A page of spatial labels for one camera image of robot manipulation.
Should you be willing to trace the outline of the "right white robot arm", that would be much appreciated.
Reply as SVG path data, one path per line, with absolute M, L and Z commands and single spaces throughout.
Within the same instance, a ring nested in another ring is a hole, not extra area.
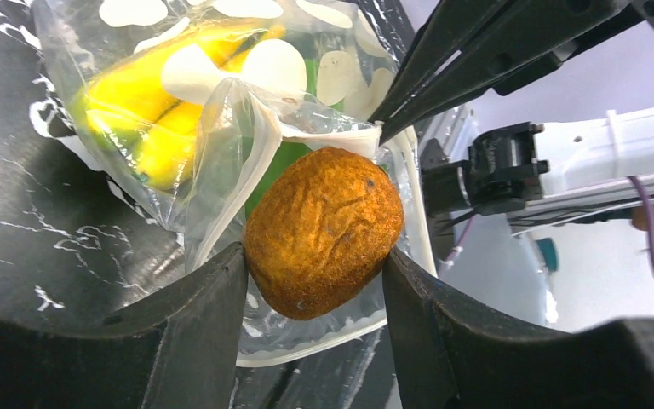
M 441 1 L 416 34 L 370 121 L 390 141 L 415 122 L 489 89 L 508 95 L 634 26 L 654 29 L 654 1 Z M 451 228 L 472 216 L 622 178 L 654 175 L 654 107 L 572 122 L 486 131 L 464 160 L 422 173 L 428 216 Z

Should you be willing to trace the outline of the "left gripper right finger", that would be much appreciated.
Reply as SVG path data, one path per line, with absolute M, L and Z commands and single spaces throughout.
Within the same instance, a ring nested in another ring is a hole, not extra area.
M 397 249 L 382 285 L 405 408 L 654 408 L 654 319 L 548 329 L 475 300 Z

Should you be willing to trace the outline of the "orange fake fruit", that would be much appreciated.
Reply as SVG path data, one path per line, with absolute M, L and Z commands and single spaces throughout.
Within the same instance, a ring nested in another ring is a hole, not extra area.
M 299 158 L 247 220 L 244 254 L 267 304 L 311 320 L 355 298 L 382 270 L 404 227 L 387 172 L 337 147 Z

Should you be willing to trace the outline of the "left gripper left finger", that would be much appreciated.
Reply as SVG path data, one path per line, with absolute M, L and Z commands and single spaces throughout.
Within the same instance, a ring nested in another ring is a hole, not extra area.
M 0 320 L 0 408 L 226 408 L 248 274 L 229 245 L 99 325 Z

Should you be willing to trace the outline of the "clear polka dot zip bag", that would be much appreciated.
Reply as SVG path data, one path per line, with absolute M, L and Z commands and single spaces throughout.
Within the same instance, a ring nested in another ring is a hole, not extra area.
M 398 68 L 395 48 L 364 5 L 349 1 L 36 1 L 37 38 L 48 74 L 76 132 L 96 161 L 144 211 L 175 232 L 191 272 L 241 240 L 244 204 L 282 142 L 312 152 L 338 147 L 382 167 L 404 207 L 396 243 L 435 274 L 417 164 L 416 132 L 380 145 L 369 116 Z M 283 38 L 258 43 L 240 72 L 226 72 L 198 119 L 192 177 L 170 192 L 129 172 L 74 123 L 73 97 L 96 75 L 190 28 L 280 24 Z M 318 61 L 317 95 L 307 93 L 305 59 Z

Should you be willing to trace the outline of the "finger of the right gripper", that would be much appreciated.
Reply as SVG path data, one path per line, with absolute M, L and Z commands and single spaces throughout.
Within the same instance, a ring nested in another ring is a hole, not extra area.
M 468 101 L 550 50 L 537 33 L 550 1 L 440 1 L 370 121 L 413 124 Z
M 490 88 L 507 95 L 557 69 L 526 68 L 566 46 L 574 57 L 643 20 L 630 1 L 440 1 L 377 108 L 381 143 Z

